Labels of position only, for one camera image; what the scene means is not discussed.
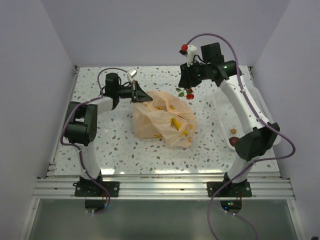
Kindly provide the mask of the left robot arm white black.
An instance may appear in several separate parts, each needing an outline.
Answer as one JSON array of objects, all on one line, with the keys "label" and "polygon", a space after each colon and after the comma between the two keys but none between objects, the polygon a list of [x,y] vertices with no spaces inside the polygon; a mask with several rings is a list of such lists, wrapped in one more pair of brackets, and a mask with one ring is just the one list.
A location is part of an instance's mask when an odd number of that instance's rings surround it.
[{"label": "left robot arm white black", "polygon": [[114,110],[120,99],[130,99],[132,103],[153,100],[134,80],[136,74],[135,68],[129,71],[117,67],[105,68],[97,76],[97,97],[84,102],[71,101],[68,104],[60,143],[77,149],[81,174],[76,187],[86,189],[92,196],[99,196],[104,190],[94,150],[98,116]]}]

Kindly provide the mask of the fake red cherries with leaves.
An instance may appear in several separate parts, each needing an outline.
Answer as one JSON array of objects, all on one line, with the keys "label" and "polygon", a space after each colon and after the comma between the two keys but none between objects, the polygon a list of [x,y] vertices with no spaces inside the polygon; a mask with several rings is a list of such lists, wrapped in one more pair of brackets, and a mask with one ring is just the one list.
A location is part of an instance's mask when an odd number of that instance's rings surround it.
[{"label": "fake red cherries with leaves", "polygon": [[187,100],[193,100],[195,98],[194,92],[191,88],[176,88],[177,96],[179,98],[186,98]]}]

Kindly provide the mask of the fake yellow banana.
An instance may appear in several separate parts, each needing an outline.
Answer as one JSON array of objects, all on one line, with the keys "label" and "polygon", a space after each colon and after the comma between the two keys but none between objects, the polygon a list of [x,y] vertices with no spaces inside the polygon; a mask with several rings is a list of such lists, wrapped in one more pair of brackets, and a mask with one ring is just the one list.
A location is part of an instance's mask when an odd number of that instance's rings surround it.
[{"label": "fake yellow banana", "polygon": [[[170,123],[173,124],[175,126],[175,128],[179,131],[180,128],[182,127],[182,123],[177,120],[175,117],[171,118],[170,119]],[[182,133],[185,135],[185,136],[188,136],[189,135],[189,132],[187,130],[187,127],[184,128],[184,130],[182,131]]]}]

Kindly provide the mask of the fake dark purple plum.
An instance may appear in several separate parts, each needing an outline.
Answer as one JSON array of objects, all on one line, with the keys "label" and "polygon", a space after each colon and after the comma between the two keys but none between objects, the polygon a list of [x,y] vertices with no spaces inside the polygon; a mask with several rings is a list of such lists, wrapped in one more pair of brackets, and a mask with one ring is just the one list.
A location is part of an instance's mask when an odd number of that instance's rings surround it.
[{"label": "fake dark purple plum", "polygon": [[240,138],[239,137],[236,137],[236,136],[232,136],[229,138],[229,143],[232,147],[235,147],[236,146],[236,143],[238,142]]}]

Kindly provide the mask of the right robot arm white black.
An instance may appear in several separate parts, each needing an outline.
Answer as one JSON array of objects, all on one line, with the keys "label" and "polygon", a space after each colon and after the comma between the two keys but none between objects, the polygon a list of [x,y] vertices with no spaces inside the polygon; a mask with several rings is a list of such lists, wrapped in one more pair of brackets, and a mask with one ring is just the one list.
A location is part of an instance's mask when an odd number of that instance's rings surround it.
[{"label": "right robot arm white black", "polygon": [[244,135],[235,141],[236,159],[222,185],[227,196],[235,196],[241,190],[240,183],[247,180],[253,162],[272,148],[280,127],[260,111],[241,78],[240,68],[234,60],[225,61],[218,42],[202,46],[201,57],[191,44],[182,45],[179,52],[186,56],[186,63],[180,66],[179,88],[189,90],[211,80],[227,97],[241,123]]}]

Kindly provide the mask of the orange translucent plastic bag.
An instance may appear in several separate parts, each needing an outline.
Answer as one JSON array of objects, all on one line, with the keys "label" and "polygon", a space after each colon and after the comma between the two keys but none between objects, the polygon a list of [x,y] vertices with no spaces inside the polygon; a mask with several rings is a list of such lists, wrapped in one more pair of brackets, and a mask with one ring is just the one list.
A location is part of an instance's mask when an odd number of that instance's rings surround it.
[{"label": "orange translucent plastic bag", "polygon": [[[153,101],[133,104],[133,128],[135,136],[142,139],[162,138],[172,148],[191,146],[197,130],[197,120],[193,110],[183,100],[164,91],[149,91]],[[177,130],[170,119],[182,123]],[[183,134],[187,127],[188,136]]]}]

